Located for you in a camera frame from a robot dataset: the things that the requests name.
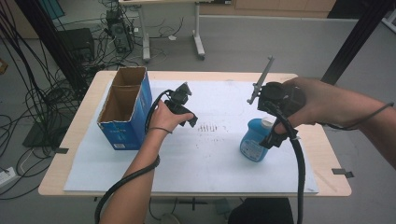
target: finger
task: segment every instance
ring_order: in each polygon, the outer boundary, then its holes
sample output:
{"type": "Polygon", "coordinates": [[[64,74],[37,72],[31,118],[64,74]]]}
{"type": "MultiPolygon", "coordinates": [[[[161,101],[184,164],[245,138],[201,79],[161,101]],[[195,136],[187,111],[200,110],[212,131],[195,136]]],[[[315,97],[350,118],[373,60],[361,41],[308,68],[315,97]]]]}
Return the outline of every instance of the finger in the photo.
{"type": "Polygon", "coordinates": [[[163,106],[165,106],[165,103],[163,102],[163,100],[160,100],[160,101],[158,101],[157,106],[158,107],[163,107],[163,106]]]}
{"type": "MultiPolygon", "coordinates": [[[[288,117],[289,123],[293,128],[296,128],[302,124],[310,124],[312,121],[310,120],[310,117],[308,115],[309,113],[306,111],[306,109],[303,107],[296,113],[292,114],[291,116],[288,117]]],[[[282,123],[279,123],[275,126],[275,132],[276,133],[285,133],[286,128],[283,126],[282,123]]]]}
{"type": "Polygon", "coordinates": [[[192,113],[177,115],[177,119],[179,120],[179,123],[189,120],[189,119],[193,119],[193,118],[194,118],[194,115],[192,113]]]}

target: black cable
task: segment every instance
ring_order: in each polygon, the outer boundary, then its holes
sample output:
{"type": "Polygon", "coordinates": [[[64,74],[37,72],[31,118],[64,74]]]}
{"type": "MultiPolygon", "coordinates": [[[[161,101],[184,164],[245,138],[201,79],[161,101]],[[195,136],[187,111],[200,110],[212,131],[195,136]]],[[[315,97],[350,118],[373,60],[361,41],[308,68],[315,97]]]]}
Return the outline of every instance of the black cable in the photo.
{"type": "Polygon", "coordinates": [[[293,146],[294,153],[297,159],[298,166],[298,189],[297,189],[297,224],[303,223],[303,215],[304,215],[304,185],[305,185],[305,161],[304,161],[304,153],[301,148],[300,142],[296,135],[296,131],[291,126],[289,120],[283,115],[282,111],[274,105],[273,103],[266,101],[264,105],[270,113],[276,115],[276,118],[280,120],[283,126],[286,128],[288,133],[288,137],[290,139],[291,145],[293,146]]]}
{"type": "MultiPolygon", "coordinates": [[[[42,162],[43,160],[40,160],[40,161],[38,161],[38,162],[36,162],[34,165],[32,165],[23,175],[21,175],[20,176],[20,178],[11,186],[11,187],[9,187],[8,189],[6,189],[6,190],[4,190],[3,192],[1,192],[0,193],[0,196],[2,196],[2,195],[4,195],[5,193],[7,193],[7,192],[9,192],[12,188],[14,188],[24,177],[26,177],[25,175],[30,171],[30,170],[32,170],[35,166],[37,166],[40,162],[42,162]]],[[[33,189],[30,189],[30,190],[28,190],[27,192],[25,192],[25,193],[23,193],[23,194],[20,194],[20,195],[18,195],[18,196],[14,196],[14,197],[10,197],[10,198],[0,198],[0,200],[11,200],[11,199],[16,199],[16,198],[19,198],[19,197],[21,197],[21,196],[23,196],[23,195],[26,195],[27,193],[30,193],[30,192],[32,192],[33,190],[35,190],[35,189],[37,189],[38,188],[38,186],[36,186],[36,187],[34,187],[33,189]]]]}
{"type": "Polygon", "coordinates": [[[62,43],[61,38],[58,36],[47,12],[40,6],[37,0],[29,1],[29,4],[22,0],[16,0],[16,3],[21,8],[26,18],[28,18],[29,22],[32,23],[32,26],[47,46],[54,61],[63,70],[64,75],[69,80],[69,84],[75,90],[78,98],[82,99],[88,89],[87,83],[82,78],[82,68],[69,55],[65,45],[60,44],[62,43]]]}
{"type": "Polygon", "coordinates": [[[125,176],[123,179],[121,179],[119,182],[117,182],[116,184],[114,184],[103,196],[103,198],[99,201],[98,205],[96,206],[95,209],[95,214],[94,214],[94,219],[95,219],[95,223],[99,223],[100,221],[100,215],[101,215],[101,211],[103,206],[105,205],[106,201],[108,200],[108,198],[110,198],[110,196],[120,187],[122,187],[124,184],[128,183],[129,181],[137,178],[138,176],[141,176],[151,170],[153,170],[155,167],[157,167],[160,164],[160,156],[157,156],[157,159],[150,164],[149,166],[140,169],[130,175],[125,176]]]}
{"type": "MultiPolygon", "coordinates": [[[[171,35],[176,35],[176,34],[180,31],[181,27],[183,26],[183,21],[184,21],[184,17],[182,17],[182,18],[180,19],[180,25],[178,26],[178,29],[177,29],[173,34],[171,34],[171,35]]],[[[158,38],[167,38],[167,37],[169,37],[170,35],[168,35],[168,36],[163,36],[163,34],[160,32],[162,28],[163,28],[163,27],[161,27],[160,30],[159,30],[159,33],[161,34],[160,36],[150,37],[150,39],[158,39],[158,38]]]]}
{"type": "MultiPolygon", "coordinates": [[[[178,200],[178,198],[175,198],[174,207],[173,207],[173,209],[172,209],[171,214],[174,214],[174,212],[175,212],[176,205],[177,205],[177,200],[178,200]]],[[[155,216],[152,214],[152,212],[151,212],[151,198],[149,198],[149,202],[148,202],[148,211],[149,211],[150,215],[152,216],[152,218],[154,218],[154,219],[157,220],[157,221],[160,221],[160,220],[161,220],[160,218],[155,217],[155,216]]]]}
{"type": "Polygon", "coordinates": [[[129,61],[128,59],[124,59],[124,61],[127,62],[127,63],[134,63],[134,65],[136,65],[136,66],[140,66],[139,63],[129,61]]]}
{"type": "Polygon", "coordinates": [[[371,119],[372,117],[374,117],[375,115],[377,115],[378,113],[380,113],[381,111],[385,110],[386,108],[388,108],[390,106],[394,106],[394,103],[390,102],[390,103],[387,103],[387,104],[383,105],[381,108],[377,109],[375,112],[373,112],[369,116],[367,116],[367,117],[359,120],[358,122],[356,122],[356,123],[354,123],[352,125],[349,125],[347,127],[339,127],[339,126],[336,126],[336,125],[333,125],[333,124],[330,124],[330,123],[321,123],[321,122],[318,122],[318,124],[326,125],[326,126],[329,126],[329,127],[333,128],[333,129],[336,129],[336,130],[355,131],[356,128],[353,128],[353,127],[356,127],[356,126],[362,124],[363,122],[365,122],[366,120],[371,119]]]}
{"type": "Polygon", "coordinates": [[[4,173],[8,174],[9,170],[4,169],[3,167],[0,166],[0,170],[2,170],[4,173]]]}
{"type": "MultiPolygon", "coordinates": [[[[39,175],[39,174],[41,174],[42,172],[44,172],[45,170],[47,170],[48,167],[46,167],[46,169],[43,169],[43,170],[41,170],[41,171],[38,171],[37,173],[34,173],[34,174],[32,174],[32,175],[27,175],[27,174],[26,174],[27,171],[26,171],[26,172],[23,172],[23,173],[20,172],[20,169],[19,169],[20,166],[21,166],[20,162],[21,162],[21,160],[23,159],[24,155],[26,155],[26,153],[28,153],[28,152],[30,152],[30,151],[32,151],[32,153],[33,153],[34,150],[35,150],[34,148],[31,148],[30,150],[26,150],[25,152],[22,153],[22,155],[20,156],[20,158],[19,158],[18,161],[17,161],[17,165],[16,165],[16,169],[15,169],[15,173],[16,173],[17,175],[23,176],[23,177],[33,177],[33,176],[39,175]]],[[[50,156],[46,156],[46,157],[44,157],[44,158],[39,158],[39,159],[40,159],[40,161],[43,161],[43,160],[48,159],[48,158],[50,158],[50,156]]]]}
{"type": "Polygon", "coordinates": [[[149,130],[149,122],[151,120],[151,116],[152,113],[154,112],[154,109],[157,107],[158,102],[160,102],[161,98],[166,94],[166,96],[168,96],[168,94],[171,94],[173,91],[171,90],[167,90],[167,91],[163,91],[161,92],[161,94],[157,97],[157,99],[154,101],[154,103],[152,103],[151,108],[148,111],[148,116],[146,117],[146,122],[145,122],[145,133],[148,132],[149,130]]]}
{"type": "Polygon", "coordinates": [[[152,218],[154,218],[154,219],[157,220],[157,221],[161,221],[160,218],[155,217],[155,216],[152,214],[152,212],[151,212],[151,198],[149,198],[149,202],[148,202],[148,211],[149,211],[149,214],[152,216],[152,218]]]}
{"type": "MultiPolygon", "coordinates": [[[[32,155],[35,157],[39,158],[40,161],[33,165],[27,172],[25,172],[21,177],[33,177],[41,174],[44,172],[47,168],[45,167],[44,169],[35,172],[34,174],[31,174],[31,169],[38,165],[40,162],[42,162],[45,159],[51,158],[50,153],[52,152],[52,149],[59,145],[60,139],[62,138],[62,135],[65,133],[67,130],[66,127],[57,127],[58,121],[60,123],[63,123],[64,120],[67,121],[66,119],[70,119],[69,117],[66,116],[65,113],[67,112],[76,112],[77,108],[79,106],[80,100],[75,98],[75,93],[72,91],[70,88],[70,83],[65,83],[65,80],[58,80],[57,75],[59,75],[60,68],[57,69],[55,75],[51,73],[49,70],[49,63],[48,63],[48,58],[46,51],[44,50],[44,46],[40,41],[40,47],[41,50],[44,54],[44,59],[43,61],[35,54],[35,51],[29,46],[28,42],[23,39],[23,37],[17,32],[16,26],[15,26],[15,21],[12,15],[12,12],[9,10],[9,7],[4,7],[2,2],[0,2],[0,30],[3,34],[2,42],[4,43],[4,46],[7,49],[7,52],[9,53],[11,59],[15,63],[15,66],[21,75],[21,79],[27,89],[27,93],[25,96],[25,104],[27,106],[27,110],[23,112],[23,114],[15,120],[12,120],[6,125],[2,125],[0,127],[1,135],[0,135],[0,148],[2,149],[0,153],[0,157],[3,156],[3,154],[7,150],[7,146],[10,142],[10,138],[12,137],[14,131],[16,130],[18,122],[22,118],[26,117],[34,117],[37,119],[37,123],[40,125],[40,129],[43,133],[43,143],[49,142],[50,148],[48,147],[42,147],[41,150],[33,150],[32,155]],[[34,77],[34,72],[33,69],[30,67],[30,62],[31,60],[26,60],[27,55],[24,53],[24,49],[21,48],[20,42],[30,51],[30,53],[34,56],[34,58],[38,61],[42,73],[45,75],[45,78],[47,79],[49,83],[49,88],[46,90],[41,90],[37,84],[35,83],[35,77],[34,77]],[[26,69],[26,73],[28,78],[24,77],[24,73],[19,67],[19,63],[17,63],[16,59],[14,58],[13,54],[17,53],[19,57],[21,57],[21,60],[23,62],[24,68],[26,69]],[[37,151],[41,151],[44,156],[39,155],[40,153],[37,154],[37,151]]],[[[20,167],[20,162],[23,158],[23,155],[20,157],[20,159],[17,161],[17,173],[20,173],[18,168],[20,167]]],[[[14,186],[16,186],[18,183],[21,183],[20,180],[18,180],[14,185],[12,185],[9,189],[6,191],[0,193],[0,195],[3,195],[7,191],[11,190],[14,186]]],[[[7,199],[2,199],[2,200],[10,200],[10,199],[15,199],[19,198],[37,187],[15,197],[10,197],[7,199]]]]}

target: forearm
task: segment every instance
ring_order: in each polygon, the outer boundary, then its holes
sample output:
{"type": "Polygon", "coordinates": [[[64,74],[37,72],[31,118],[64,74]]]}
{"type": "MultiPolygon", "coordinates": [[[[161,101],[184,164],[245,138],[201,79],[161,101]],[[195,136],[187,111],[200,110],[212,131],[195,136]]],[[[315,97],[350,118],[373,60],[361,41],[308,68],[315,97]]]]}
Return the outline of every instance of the forearm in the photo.
{"type": "Polygon", "coordinates": [[[396,169],[396,110],[388,107],[358,126],[382,156],[396,169]]]}
{"type": "MultiPolygon", "coordinates": [[[[165,136],[164,131],[150,131],[124,176],[152,164],[165,136]]],[[[153,178],[154,170],[119,188],[111,197],[101,217],[101,223],[143,223],[149,206],[153,178]]]]}

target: hand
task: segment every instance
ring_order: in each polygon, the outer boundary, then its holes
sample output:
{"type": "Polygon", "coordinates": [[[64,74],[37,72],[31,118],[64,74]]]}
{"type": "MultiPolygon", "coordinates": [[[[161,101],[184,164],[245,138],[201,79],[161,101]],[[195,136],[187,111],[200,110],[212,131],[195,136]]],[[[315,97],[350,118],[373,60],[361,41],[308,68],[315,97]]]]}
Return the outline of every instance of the hand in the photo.
{"type": "MultiPolygon", "coordinates": [[[[293,127],[316,122],[341,126],[353,125],[376,111],[383,103],[354,91],[348,91],[315,79],[297,77],[284,85],[299,87],[304,92],[305,106],[289,117],[293,127]]],[[[282,124],[275,127],[285,133],[282,124]]]]}
{"type": "Polygon", "coordinates": [[[164,128],[172,132],[176,126],[186,120],[192,119],[192,113],[186,113],[176,115],[172,113],[163,101],[158,102],[158,107],[152,114],[151,121],[149,122],[149,128],[164,128]]]}

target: blue cardboard box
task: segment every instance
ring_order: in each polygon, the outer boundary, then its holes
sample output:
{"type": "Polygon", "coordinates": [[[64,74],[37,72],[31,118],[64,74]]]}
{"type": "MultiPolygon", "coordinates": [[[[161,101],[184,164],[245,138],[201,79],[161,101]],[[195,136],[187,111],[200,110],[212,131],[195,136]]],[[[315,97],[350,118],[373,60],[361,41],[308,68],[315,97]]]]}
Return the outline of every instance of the blue cardboard box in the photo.
{"type": "Polygon", "coordinates": [[[116,150],[138,150],[152,103],[146,67],[123,67],[115,75],[97,123],[116,150]]]}

